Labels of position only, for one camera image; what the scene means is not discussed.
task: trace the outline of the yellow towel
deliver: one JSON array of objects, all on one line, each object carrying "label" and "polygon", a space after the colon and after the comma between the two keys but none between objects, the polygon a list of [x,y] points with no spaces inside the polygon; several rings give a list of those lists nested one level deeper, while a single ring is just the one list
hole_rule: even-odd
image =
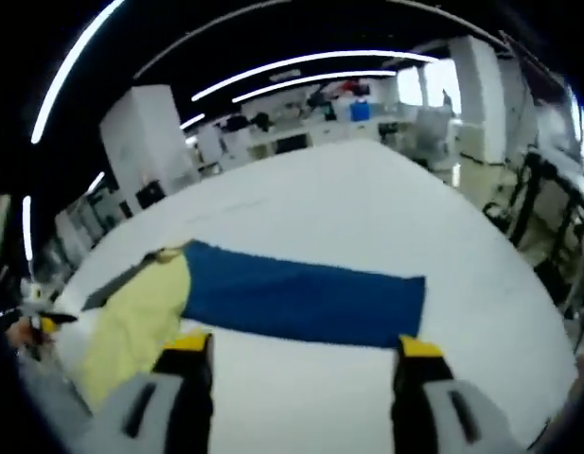
[{"label": "yellow towel", "polygon": [[139,272],[101,309],[97,329],[77,372],[90,407],[97,410],[121,383],[148,372],[175,341],[190,293],[190,273],[179,251]]}]

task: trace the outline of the ceiling light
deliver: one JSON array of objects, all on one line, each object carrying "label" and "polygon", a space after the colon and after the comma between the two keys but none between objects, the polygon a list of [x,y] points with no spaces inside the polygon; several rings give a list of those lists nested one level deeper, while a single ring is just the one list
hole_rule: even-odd
[{"label": "ceiling light", "polygon": [[299,85],[301,83],[315,82],[316,80],[325,79],[340,79],[340,78],[369,78],[369,77],[390,77],[394,76],[395,71],[375,70],[375,71],[344,71],[342,73],[320,74],[318,76],[308,76],[307,78],[288,80],[287,82],[277,83],[268,87],[254,90],[246,95],[237,96],[233,98],[233,102],[241,102],[250,97],[264,95],[265,93],[279,90],[281,88],[291,87],[292,85]]},{"label": "ceiling light", "polygon": [[438,61],[434,57],[428,57],[425,55],[415,54],[412,52],[397,52],[394,50],[338,50],[335,52],[323,52],[320,54],[305,55],[304,57],[295,57],[293,59],[287,59],[282,61],[277,61],[275,63],[265,64],[264,66],[259,66],[256,69],[251,69],[245,71],[244,73],[237,74],[232,78],[218,82],[216,85],[206,88],[200,91],[197,95],[191,98],[192,101],[197,101],[202,97],[210,95],[220,88],[223,88],[231,83],[238,82],[243,79],[247,79],[256,74],[264,73],[265,71],[271,71],[273,69],[282,68],[284,66],[290,66],[292,64],[303,63],[305,61],[315,61],[323,59],[335,59],[340,57],[386,57],[386,58],[397,58],[397,59],[410,59],[417,61],[425,61],[427,63],[432,63]]},{"label": "ceiling light", "polygon": [[203,120],[204,118],[205,118],[205,113],[200,113],[197,116],[193,116],[190,120],[188,120],[188,121],[184,122],[182,125],[180,125],[180,129],[185,130],[190,125],[194,125],[195,123]]},{"label": "ceiling light", "polygon": [[64,85],[66,78],[71,72],[71,69],[73,69],[73,65],[80,57],[81,52],[90,42],[102,24],[106,22],[109,16],[111,16],[111,14],[113,14],[124,1],[125,0],[114,0],[113,3],[103,9],[102,12],[96,16],[94,21],[92,21],[92,23],[87,28],[85,28],[85,30],[83,30],[83,33],[81,33],[81,36],[77,39],[77,42],[69,51],[68,55],[62,62],[58,73],[56,73],[56,77],[54,80],[52,80],[52,84],[49,86],[42,107],[39,110],[39,115],[37,115],[35,128],[33,128],[33,134],[30,138],[32,144],[37,144],[42,139],[42,135],[44,135],[45,124],[47,123],[47,118],[49,117],[49,114],[54,107],[54,103],[56,102],[56,96],[58,96],[58,93]]},{"label": "ceiling light", "polygon": [[92,184],[90,184],[90,187],[88,187],[87,191],[85,191],[85,195],[87,196],[88,194],[92,194],[94,192],[94,190],[98,187],[98,185],[100,184],[100,182],[102,181],[103,178],[104,178],[104,172],[98,173],[98,176],[94,178],[94,180],[92,181]]},{"label": "ceiling light", "polygon": [[33,247],[30,241],[30,196],[23,199],[23,241],[27,262],[33,259]]}]

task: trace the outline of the blue container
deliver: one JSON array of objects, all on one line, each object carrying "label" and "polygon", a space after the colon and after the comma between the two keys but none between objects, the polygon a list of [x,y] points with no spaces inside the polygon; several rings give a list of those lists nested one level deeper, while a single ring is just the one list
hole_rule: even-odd
[{"label": "blue container", "polygon": [[371,117],[369,110],[369,103],[365,101],[353,102],[350,105],[350,120],[351,121],[365,121]]}]

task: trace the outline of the blue towel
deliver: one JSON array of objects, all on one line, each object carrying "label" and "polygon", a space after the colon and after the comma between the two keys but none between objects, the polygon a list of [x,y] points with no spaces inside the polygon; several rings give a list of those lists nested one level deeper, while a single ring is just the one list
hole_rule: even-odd
[{"label": "blue towel", "polygon": [[192,241],[184,318],[294,341],[395,348],[416,336],[425,278],[233,253]]}]

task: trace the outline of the cloth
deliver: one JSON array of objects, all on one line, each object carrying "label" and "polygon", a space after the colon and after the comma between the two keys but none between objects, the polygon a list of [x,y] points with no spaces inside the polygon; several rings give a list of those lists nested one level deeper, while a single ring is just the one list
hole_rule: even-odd
[{"label": "cloth", "polygon": [[175,341],[190,291],[185,257],[164,251],[120,288],[101,309],[97,329],[77,371],[92,410],[119,384],[149,372],[168,341]]},{"label": "cloth", "polygon": [[294,341],[394,348],[416,337],[425,278],[233,253],[191,241],[183,317]]}]

